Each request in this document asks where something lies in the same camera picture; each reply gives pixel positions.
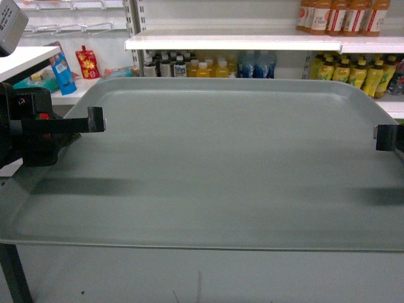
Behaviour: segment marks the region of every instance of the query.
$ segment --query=shelf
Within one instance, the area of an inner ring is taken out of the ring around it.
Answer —
[[[60,90],[52,93],[52,105],[74,105],[82,96],[98,82],[97,79],[77,79],[75,81],[77,91],[70,93],[69,95],[62,95]]]
[[[0,58],[0,81],[10,79],[59,52],[59,47],[55,46],[17,47],[10,56]]]
[[[376,103],[384,109],[393,119],[404,119],[404,95],[385,95]]]
[[[144,30],[125,41],[125,49],[227,49],[337,51],[340,53],[404,52],[403,30],[381,37],[313,36],[295,29]]]
[[[17,5],[23,11],[40,10],[80,10],[80,9],[107,9],[123,8],[122,1],[118,0],[76,0],[76,1],[24,1]]]

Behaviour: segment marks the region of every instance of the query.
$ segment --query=product label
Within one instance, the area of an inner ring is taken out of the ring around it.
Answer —
[[[186,65],[174,65],[174,77],[185,78],[187,76]]]
[[[327,30],[331,30],[333,32],[339,32],[342,29],[342,23],[346,13],[347,13],[346,10],[333,9],[330,12],[330,18]]]
[[[308,10],[307,10],[307,18],[306,18],[306,20],[304,22],[304,27],[311,28],[311,25],[313,23],[315,10],[316,10],[315,8],[308,8]]]
[[[57,66],[55,66],[56,71],[61,74],[64,70],[67,69],[67,66],[62,63],[59,63]]]
[[[299,11],[299,17],[297,19],[297,26],[303,27],[306,22],[307,14],[309,12],[309,8],[307,6],[302,6]]]
[[[170,64],[160,64],[160,72],[162,77],[171,77],[171,65]]]
[[[386,14],[387,14],[386,10],[375,11],[374,9],[372,9],[371,12],[369,13],[368,18],[366,19],[364,30],[367,32],[380,32]]]
[[[362,22],[364,15],[365,10],[350,9],[347,12],[347,19],[343,30],[346,32],[359,32],[360,22]]]
[[[316,8],[314,11],[312,30],[325,30],[327,27],[328,17],[330,16],[329,8]]]
[[[145,77],[157,77],[156,67],[155,66],[144,66],[143,74],[145,74]]]

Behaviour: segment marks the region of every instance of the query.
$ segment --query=snack bag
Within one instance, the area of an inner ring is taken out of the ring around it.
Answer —
[[[95,79],[100,77],[100,72],[97,68],[97,59],[92,50],[86,50],[84,45],[82,50],[76,52],[77,60],[80,64],[81,73],[85,79]]]

